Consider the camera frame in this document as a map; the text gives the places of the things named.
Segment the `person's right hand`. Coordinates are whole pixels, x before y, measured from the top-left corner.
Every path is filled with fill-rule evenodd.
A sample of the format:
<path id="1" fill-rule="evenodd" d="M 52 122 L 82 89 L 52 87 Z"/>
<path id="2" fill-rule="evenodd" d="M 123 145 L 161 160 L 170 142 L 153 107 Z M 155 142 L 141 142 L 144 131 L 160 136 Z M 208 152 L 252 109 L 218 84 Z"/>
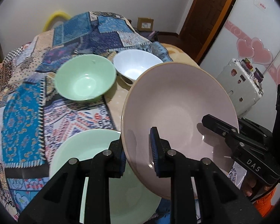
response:
<path id="1" fill-rule="evenodd" d="M 242 190 L 242 192 L 244 193 L 245 196 L 250 197 L 251 195 L 253 195 L 254 190 L 256 190 L 256 187 L 255 187 L 256 185 L 257 185 L 257 183 L 256 183 L 256 179 L 254 178 L 254 176 L 247 173 L 242 182 L 240 189 Z M 272 186 L 262 186 L 262 188 L 260 190 L 258 190 L 255 195 L 257 196 L 257 195 L 263 194 L 263 193 L 269 191 L 271 189 L 271 187 Z"/>

